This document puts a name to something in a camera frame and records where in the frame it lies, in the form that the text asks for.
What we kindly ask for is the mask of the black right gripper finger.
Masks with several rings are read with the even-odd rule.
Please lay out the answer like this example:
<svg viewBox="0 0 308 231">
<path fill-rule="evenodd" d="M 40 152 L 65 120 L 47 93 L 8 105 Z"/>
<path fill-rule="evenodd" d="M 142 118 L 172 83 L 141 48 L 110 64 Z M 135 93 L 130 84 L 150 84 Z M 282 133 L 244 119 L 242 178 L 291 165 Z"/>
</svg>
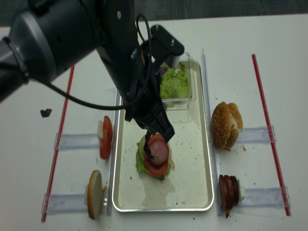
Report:
<svg viewBox="0 0 308 231">
<path fill-rule="evenodd" d="M 175 131 L 168 119 L 163 119 L 160 122 L 160 131 L 159 133 L 163 136 L 166 142 L 169 142 L 171 138 L 175 135 Z"/>
</svg>

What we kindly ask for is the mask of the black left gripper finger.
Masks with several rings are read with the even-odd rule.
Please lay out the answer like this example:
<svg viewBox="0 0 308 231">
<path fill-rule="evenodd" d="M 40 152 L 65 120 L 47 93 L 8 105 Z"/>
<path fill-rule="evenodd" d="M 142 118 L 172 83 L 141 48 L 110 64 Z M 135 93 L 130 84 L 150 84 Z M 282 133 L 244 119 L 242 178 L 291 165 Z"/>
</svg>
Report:
<svg viewBox="0 0 308 231">
<path fill-rule="evenodd" d="M 148 141 L 151 136 L 155 135 L 157 131 L 153 128 L 147 128 L 146 134 L 145 134 L 145 140 Z"/>
</svg>

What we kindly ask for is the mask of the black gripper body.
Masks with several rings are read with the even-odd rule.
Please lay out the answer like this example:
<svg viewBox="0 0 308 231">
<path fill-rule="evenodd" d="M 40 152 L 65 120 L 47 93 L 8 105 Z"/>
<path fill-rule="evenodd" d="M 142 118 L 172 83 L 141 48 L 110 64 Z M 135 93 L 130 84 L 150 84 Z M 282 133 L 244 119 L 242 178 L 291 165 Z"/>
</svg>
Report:
<svg viewBox="0 0 308 231">
<path fill-rule="evenodd" d="M 124 72 L 120 75 L 120 95 L 125 120 L 135 120 L 142 129 L 160 131 L 160 122 L 168 119 L 160 93 L 160 75 L 150 72 Z"/>
</svg>

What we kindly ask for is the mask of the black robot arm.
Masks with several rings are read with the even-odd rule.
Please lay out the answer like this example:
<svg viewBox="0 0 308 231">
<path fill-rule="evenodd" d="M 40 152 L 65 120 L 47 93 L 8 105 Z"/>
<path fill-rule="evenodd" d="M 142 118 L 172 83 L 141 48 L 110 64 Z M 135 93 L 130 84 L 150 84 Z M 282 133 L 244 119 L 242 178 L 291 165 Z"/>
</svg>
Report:
<svg viewBox="0 0 308 231">
<path fill-rule="evenodd" d="M 151 134 L 175 131 L 160 96 L 159 67 L 175 67 L 184 46 L 162 26 L 148 26 L 139 43 L 132 0 L 31 0 L 0 42 L 0 98 L 34 79 L 52 82 L 92 51 L 105 65 L 126 111 Z"/>
</svg>

